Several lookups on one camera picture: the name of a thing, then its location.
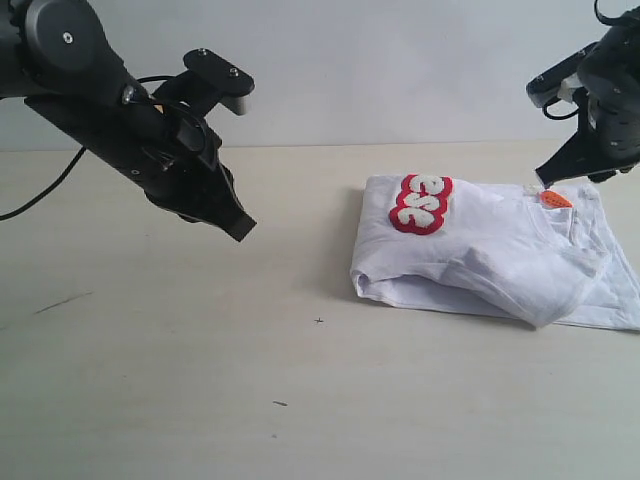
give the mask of white wall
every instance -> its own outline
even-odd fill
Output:
[[[525,94],[606,31],[592,0],[93,0],[134,75],[179,73],[208,47],[257,82],[252,111],[211,117],[227,145],[563,137]],[[611,15],[637,5],[601,0]],[[73,143],[17,100],[0,149]]]

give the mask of white tabletop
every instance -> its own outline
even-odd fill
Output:
[[[640,478],[636,335],[394,310],[348,278],[368,176],[534,183],[559,145],[225,150],[260,222],[240,245],[84,159],[0,224],[0,478]],[[1,154],[2,210],[69,156]],[[636,269],[639,175],[601,187]]]

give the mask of orange tag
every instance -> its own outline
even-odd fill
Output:
[[[551,190],[547,190],[540,194],[540,200],[549,208],[573,208],[573,203],[564,198],[562,195]]]

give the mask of black mark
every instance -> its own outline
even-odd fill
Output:
[[[81,298],[88,297],[89,295],[93,295],[93,292],[81,293],[80,295],[74,295],[73,297],[69,297],[66,300],[63,300],[62,302],[58,302],[58,303],[56,303],[54,305],[50,305],[50,306],[48,306],[46,308],[43,308],[42,310],[38,310],[36,313],[34,313],[34,315],[40,315],[41,313],[48,312],[49,310],[53,310],[54,308],[61,307],[62,305],[66,305],[67,303],[74,302],[74,301],[79,300]]]

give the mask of robotic arm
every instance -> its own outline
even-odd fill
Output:
[[[244,114],[254,81],[206,49],[188,53],[184,63],[187,71],[177,77],[137,81],[86,0],[0,0],[0,97],[25,97],[156,206],[241,241],[256,223],[204,117],[218,103]],[[142,85],[159,80],[153,94]]]
[[[527,92],[553,120],[578,116],[578,132],[537,170],[546,188],[588,176],[600,183],[618,172],[629,173],[640,162],[640,7],[619,18],[596,17],[610,30],[536,77]],[[577,105],[573,114],[548,111],[561,100]]]

